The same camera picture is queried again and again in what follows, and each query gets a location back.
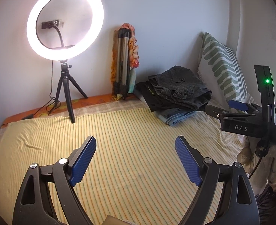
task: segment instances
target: pile of clothes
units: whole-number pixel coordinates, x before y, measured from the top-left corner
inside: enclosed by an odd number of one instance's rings
[[[174,126],[195,111],[204,111],[212,92],[190,69],[174,66],[138,83],[135,95],[164,123]]]

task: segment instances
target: silver screw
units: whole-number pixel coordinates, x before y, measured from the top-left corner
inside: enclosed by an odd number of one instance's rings
[[[30,168],[36,168],[37,166],[38,166],[38,164],[36,162],[34,162],[30,165]]]
[[[240,167],[242,167],[242,165],[240,162],[235,162],[235,167],[240,168]]]
[[[67,162],[67,159],[66,158],[61,158],[60,160],[59,160],[59,163],[60,164],[65,164]]]
[[[211,158],[209,158],[209,157],[206,157],[206,158],[204,159],[204,162],[205,162],[205,163],[208,163],[208,164],[211,164],[211,163],[213,162],[213,160],[212,160]]]

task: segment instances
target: illuminated ring light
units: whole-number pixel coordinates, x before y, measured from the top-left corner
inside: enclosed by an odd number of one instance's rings
[[[89,31],[79,43],[68,49],[52,50],[45,47],[39,41],[36,33],[37,18],[44,6],[50,1],[51,0],[37,1],[32,11],[30,12],[26,28],[29,44],[38,55],[50,60],[63,61],[69,58],[73,58],[85,51],[97,38],[104,18],[102,2],[101,0],[87,0],[92,9],[92,23]]]

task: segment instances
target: striped pillow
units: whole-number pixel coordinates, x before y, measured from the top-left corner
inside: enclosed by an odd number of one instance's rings
[[[202,39],[198,74],[212,91],[212,97],[225,109],[229,109],[229,100],[244,102],[248,96],[235,53],[209,33]]]

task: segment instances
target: striped pillowcase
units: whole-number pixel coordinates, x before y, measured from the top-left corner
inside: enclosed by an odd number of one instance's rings
[[[244,102],[247,87],[235,53],[209,33],[204,34],[198,74],[225,109],[228,101]]]

